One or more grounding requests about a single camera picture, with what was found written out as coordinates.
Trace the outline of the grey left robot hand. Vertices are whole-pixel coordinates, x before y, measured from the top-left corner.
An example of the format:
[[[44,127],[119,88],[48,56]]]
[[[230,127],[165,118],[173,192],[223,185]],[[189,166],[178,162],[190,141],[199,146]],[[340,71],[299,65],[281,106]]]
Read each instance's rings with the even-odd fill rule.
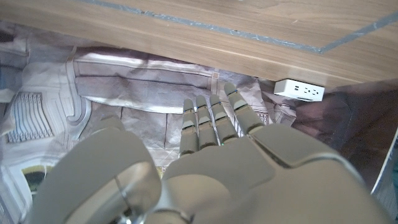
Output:
[[[159,175],[143,142],[102,119],[40,184],[26,223],[392,223],[337,151],[264,124],[231,83],[183,104],[180,152]]]

